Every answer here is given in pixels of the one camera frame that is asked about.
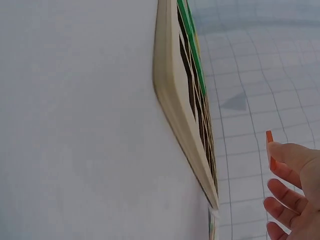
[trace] beige plastic frame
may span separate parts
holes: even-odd
[[[154,89],[209,203],[214,210],[218,210],[217,170],[208,99],[202,95],[199,80],[190,66],[193,56],[189,43],[183,41],[178,14],[177,0],[158,1],[153,56]],[[190,72],[187,74],[181,46],[188,58],[191,75]],[[194,95],[193,109],[190,89],[193,89]]]

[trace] finger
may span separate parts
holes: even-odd
[[[288,234],[286,234],[275,222],[268,222],[266,230],[268,231],[271,240],[286,240],[288,238]]]
[[[284,205],[301,214],[305,209],[308,200],[301,194],[287,188],[278,179],[270,179],[267,183],[271,193]]]
[[[301,169],[311,161],[314,161],[318,155],[318,150],[309,149],[307,147],[278,142],[268,143],[270,155],[278,162],[285,163],[290,169],[300,174]]]
[[[302,189],[299,174],[289,168],[287,164],[275,162],[275,168],[272,169],[272,172],[279,178],[291,183],[297,188]]]
[[[263,202],[265,210],[288,229],[292,229],[297,217],[299,216],[294,211],[283,206],[274,197],[267,197]]]

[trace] grid line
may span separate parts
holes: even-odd
[[[239,79],[240,79],[240,82],[241,82],[241,86],[242,86],[242,89],[243,89],[243,92],[244,92],[244,95],[245,95],[245,99],[248,101],[248,97],[247,97],[247,93],[245,91],[245,87],[243,85],[243,82],[241,80],[241,77],[240,77],[240,72],[239,72],[239,66],[238,66],[238,61],[237,61],[237,58],[236,58],[236,55],[235,55],[235,51],[234,51],[234,48],[231,44],[231,41],[230,41],[230,38],[228,35],[226,35],[228,41],[229,41],[229,44],[230,44],[230,47],[231,47],[231,50],[233,52],[233,56],[234,56],[234,60],[235,60],[235,64],[236,64],[236,68],[238,70],[238,76],[239,76]],[[257,138],[257,135],[256,135],[256,132],[255,132],[255,127],[254,127],[254,120],[253,120],[253,117],[252,117],[252,112],[251,112],[251,108],[250,108],[250,105],[248,103],[248,110],[249,110],[249,113],[250,113],[250,119],[251,119],[251,123],[252,123],[252,127],[253,127],[253,132],[254,132],[254,137],[255,137],[255,140],[256,140],[256,144],[257,144],[257,148],[258,148],[258,151],[259,151],[259,163],[260,163],[260,172],[261,172],[261,184],[262,184],[262,191],[263,191],[263,198],[265,198],[265,187],[264,187],[264,180],[263,180],[263,177],[262,177],[262,163],[261,163],[261,155],[260,155],[260,148],[259,148],[259,142],[258,142],[258,138]],[[265,215],[266,215],[266,219],[268,220],[268,214],[267,212],[265,212]]]

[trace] fingernail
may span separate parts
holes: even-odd
[[[272,141],[268,143],[269,149],[280,147],[282,144],[280,142]]]

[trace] grid paper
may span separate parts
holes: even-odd
[[[272,130],[277,142],[320,148],[320,2],[189,5],[213,124],[219,239],[267,240],[266,223],[274,219],[263,199],[271,195],[267,181],[275,176],[265,131]]]

